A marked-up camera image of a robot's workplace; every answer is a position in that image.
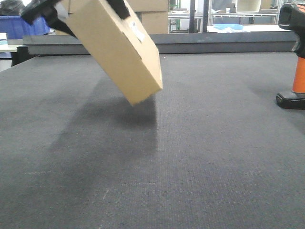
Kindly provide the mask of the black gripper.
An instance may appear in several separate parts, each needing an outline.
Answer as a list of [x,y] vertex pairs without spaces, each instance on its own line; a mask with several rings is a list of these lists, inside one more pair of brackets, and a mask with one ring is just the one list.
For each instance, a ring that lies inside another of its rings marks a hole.
[[[107,0],[107,2],[122,20],[130,16],[124,0]],[[69,15],[60,0],[32,0],[24,7],[20,16],[29,25],[32,25],[37,18],[43,17],[50,28],[76,38],[76,35],[65,22]]]

